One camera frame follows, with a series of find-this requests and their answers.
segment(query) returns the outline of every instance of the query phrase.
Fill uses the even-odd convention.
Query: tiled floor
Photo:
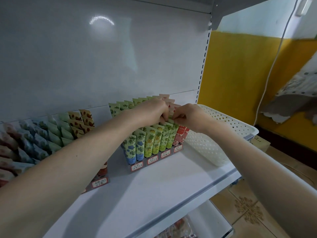
[[[317,171],[271,146],[266,153],[317,189]],[[244,179],[210,200],[232,224],[235,229],[233,238],[289,238],[257,200]]]

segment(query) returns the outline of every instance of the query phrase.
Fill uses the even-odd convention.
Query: white back panel
[[[0,3],[2,121],[198,89],[208,14],[135,0]]]

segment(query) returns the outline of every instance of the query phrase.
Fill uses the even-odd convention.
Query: white shelf
[[[189,212],[188,216],[199,238],[229,238],[233,235],[231,224],[209,200]]]
[[[149,238],[240,177],[232,163],[216,167],[188,145],[129,174],[122,150],[108,162],[111,182],[81,195],[45,238]]]

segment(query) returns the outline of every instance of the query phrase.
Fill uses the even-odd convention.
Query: perforated basket
[[[259,133],[259,130],[247,123],[241,122],[217,110],[199,104],[204,111],[216,120],[228,123],[232,129],[242,136],[245,140],[251,140]],[[207,135],[193,132],[188,132],[185,142],[192,146],[197,152],[204,156],[207,160],[216,166],[223,166],[230,162],[224,151]]]

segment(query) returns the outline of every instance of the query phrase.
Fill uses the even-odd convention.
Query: handwritten price label
[[[170,149],[165,151],[165,152],[163,152],[163,153],[161,153],[161,159],[165,158],[166,156],[168,156],[170,154],[171,154],[171,150]]]
[[[176,148],[174,148],[174,153],[176,153],[182,149],[183,149],[183,145],[181,144],[180,146],[177,146]]]
[[[131,171],[135,171],[135,170],[142,168],[142,167],[143,167],[143,162],[137,163],[137,164],[131,166]]]
[[[159,157],[156,155],[150,159],[147,160],[147,164],[152,164],[154,163],[155,161],[157,161],[159,159]]]
[[[103,179],[100,179],[100,180],[97,180],[95,182],[92,183],[93,187],[96,188],[98,186],[101,186],[101,185],[104,185],[104,184],[107,184],[108,183],[108,179],[107,178],[103,178]]]

